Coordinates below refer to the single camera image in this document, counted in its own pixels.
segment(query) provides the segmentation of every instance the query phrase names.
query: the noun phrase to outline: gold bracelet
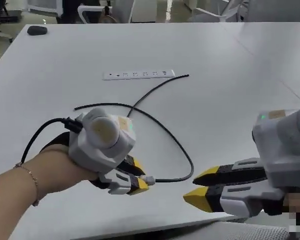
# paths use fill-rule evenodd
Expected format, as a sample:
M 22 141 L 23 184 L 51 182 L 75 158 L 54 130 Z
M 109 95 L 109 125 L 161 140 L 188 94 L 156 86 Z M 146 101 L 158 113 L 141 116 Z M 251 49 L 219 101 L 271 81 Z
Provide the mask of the gold bracelet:
M 36 200 L 34 201 L 34 203 L 32 203 L 32 206 L 36 207 L 39 205 L 39 184 L 38 184 L 38 179 L 32 174 L 32 171 L 30 171 L 28 168 L 25 168 L 24 166 L 22 166 L 22 162 L 17 163 L 14 166 L 14 169 L 16 168 L 22 168 L 24 170 L 26 170 L 30 176 L 32 177 L 32 180 L 34 181 L 35 184 L 35 188 L 36 188 Z

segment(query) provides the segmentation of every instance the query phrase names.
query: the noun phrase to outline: power strip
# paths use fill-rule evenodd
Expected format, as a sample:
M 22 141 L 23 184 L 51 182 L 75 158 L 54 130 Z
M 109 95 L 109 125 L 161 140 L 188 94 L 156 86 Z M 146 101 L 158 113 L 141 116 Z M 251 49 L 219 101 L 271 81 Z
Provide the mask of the power strip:
M 103 73 L 103 80 L 173 78 L 175 76 L 175 72 L 171 69 L 144 71 L 109 71 Z

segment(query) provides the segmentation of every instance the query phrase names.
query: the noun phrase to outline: black mouse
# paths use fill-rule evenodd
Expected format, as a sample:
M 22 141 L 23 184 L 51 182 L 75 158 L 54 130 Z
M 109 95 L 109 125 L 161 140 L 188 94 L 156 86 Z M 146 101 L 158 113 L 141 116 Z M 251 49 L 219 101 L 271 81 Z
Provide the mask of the black mouse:
M 30 26 L 27 33 L 31 36 L 45 35 L 48 32 L 47 28 L 44 26 Z

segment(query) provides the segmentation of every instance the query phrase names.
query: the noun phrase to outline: white table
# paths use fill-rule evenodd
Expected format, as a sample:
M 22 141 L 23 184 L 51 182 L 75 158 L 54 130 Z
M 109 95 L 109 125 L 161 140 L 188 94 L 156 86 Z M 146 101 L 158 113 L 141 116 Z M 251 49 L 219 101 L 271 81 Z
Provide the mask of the white table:
M 222 24 L 300 98 L 300 22 Z
M 139 107 L 180 140 L 193 159 L 194 175 L 258 156 L 251 130 L 259 111 L 300 108 L 300 99 L 269 63 L 219 23 L 46 27 L 47 35 L 29 36 L 26 26 L 0 59 L 0 173 L 20 160 L 45 121 L 75 117 L 79 112 L 72 109 L 79 105 L 133 104 L 164 80 L 102 81 L 105 71 L 190 74 L 155 91 Z M 128 112 L 118 107 L 108 111 Z M 190 166 L 174 142 L 149 119 L 138 113 L 132 117 L 137 134 L 132 155 L 147 173 L 157 178 L 188 174 Z M 58 124 L 47 128 L 29 157 L 62 131 Z M 11 239 L 113 237 L 231 218 L 185 203 L 183 194 L 196 187 L 190 179 L 158 183 L 135 196 L 113 196 L 83 182 L 31 207 Z

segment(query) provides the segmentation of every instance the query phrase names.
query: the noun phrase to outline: forearm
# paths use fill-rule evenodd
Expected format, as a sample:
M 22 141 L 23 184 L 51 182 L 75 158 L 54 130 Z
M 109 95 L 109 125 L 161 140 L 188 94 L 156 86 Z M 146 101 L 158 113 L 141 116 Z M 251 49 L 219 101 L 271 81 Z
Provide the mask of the forearm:
M 0 240 L 9 238 L 25 211 L 50 193 L 68 189 L 83 180 L 95 180 L 97 174 L 75 165 L 68 149 L 51 145 L 22 166 L 0 175 Z
M 0 175 L 0 240 L 9 238 L 36 197 L 36 185 L 25 169 L 14 168 Z

